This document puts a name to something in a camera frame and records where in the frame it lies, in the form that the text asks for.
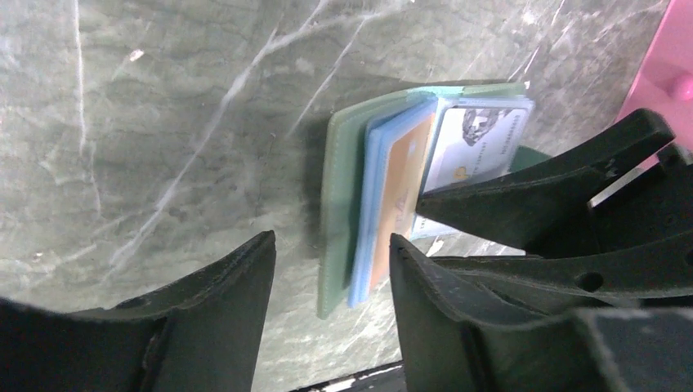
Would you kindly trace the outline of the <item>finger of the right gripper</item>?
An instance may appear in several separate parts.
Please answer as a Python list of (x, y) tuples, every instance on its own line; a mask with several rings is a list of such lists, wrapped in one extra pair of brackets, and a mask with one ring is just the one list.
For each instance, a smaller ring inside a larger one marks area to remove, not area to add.
[(638, 109), (520, 171), (425, 193), (419, 214), (544, 257), (616, 252), (692, 229), (692, 156)]

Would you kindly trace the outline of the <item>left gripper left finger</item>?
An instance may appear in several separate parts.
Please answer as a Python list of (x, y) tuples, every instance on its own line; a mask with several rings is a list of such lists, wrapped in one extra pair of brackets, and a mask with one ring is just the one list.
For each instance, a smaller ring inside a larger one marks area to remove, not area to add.
[(1, 301), (4, 391), (249, 391), (276, 261), (264, 231), (111, 309)]

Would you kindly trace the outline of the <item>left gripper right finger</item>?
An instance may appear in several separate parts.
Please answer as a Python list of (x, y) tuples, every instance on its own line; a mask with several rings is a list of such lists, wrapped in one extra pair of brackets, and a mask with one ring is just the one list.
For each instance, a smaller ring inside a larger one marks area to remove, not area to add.
[(410, 391), (689, 391), (692, 310), (574, 308), (523, 314), (435, 266), (406, 238), (390, 245)]

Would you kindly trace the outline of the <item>white credit card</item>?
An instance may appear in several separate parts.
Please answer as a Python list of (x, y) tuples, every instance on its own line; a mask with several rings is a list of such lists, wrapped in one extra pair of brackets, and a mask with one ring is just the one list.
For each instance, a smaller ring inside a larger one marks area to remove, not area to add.
[(442, 219), (425, 218), (414, 212), (414, 197), (427, 191), (461, 183), (475, 184), (506, 173), (516, 154), (527, 120), (534, 108), (531, 101), (515, 104), (444, 105), (433, 114), (407, 145), (405, 183), (408, 198), (395, 231), (411, 239), (457, 234)]

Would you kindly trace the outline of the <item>green card holder wallet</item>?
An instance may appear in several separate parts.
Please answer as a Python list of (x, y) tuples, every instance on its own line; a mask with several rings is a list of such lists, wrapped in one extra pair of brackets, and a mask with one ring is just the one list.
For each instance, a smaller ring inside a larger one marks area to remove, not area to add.
[[(326, 319), (342, 302), (352, 307), (365, 302), (373, 290), (367, 296), (362, 295), (364, 266), (360, 261), (369, 132), (411, 110), (433, 109), (438, 114), (444, 105), (484, 106), (494, 102), (512, 105), (526, 100), (533, 102), (527, 95), (524, 83), (424, 86), (360, 102), (336, 112), (330, 118), (320, 200), (321, 254), (317, 314), (321, 319)], [(531, 149), (519, 144), (511, 166), (503, 175), (518, 171), (522, 159), (531, 154)]]

